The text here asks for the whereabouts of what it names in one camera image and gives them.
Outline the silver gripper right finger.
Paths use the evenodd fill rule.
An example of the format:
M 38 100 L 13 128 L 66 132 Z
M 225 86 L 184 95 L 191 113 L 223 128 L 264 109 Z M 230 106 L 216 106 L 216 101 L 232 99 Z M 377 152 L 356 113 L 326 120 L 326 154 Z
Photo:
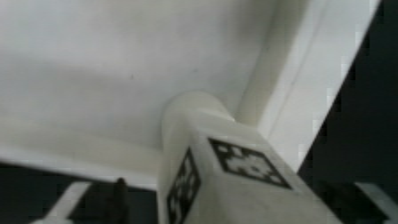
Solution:
M 322 182 L 319 196 L 344 224 L 398 224 L 356 183 Z

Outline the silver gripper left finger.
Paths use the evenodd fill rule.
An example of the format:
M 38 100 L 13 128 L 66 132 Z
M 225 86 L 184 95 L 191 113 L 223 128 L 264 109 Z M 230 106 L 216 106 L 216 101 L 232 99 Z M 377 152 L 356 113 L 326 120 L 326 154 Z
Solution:
M 125 179 L 113 184 L 74 182 L 45 217 L 33 224 L 132 224 Z

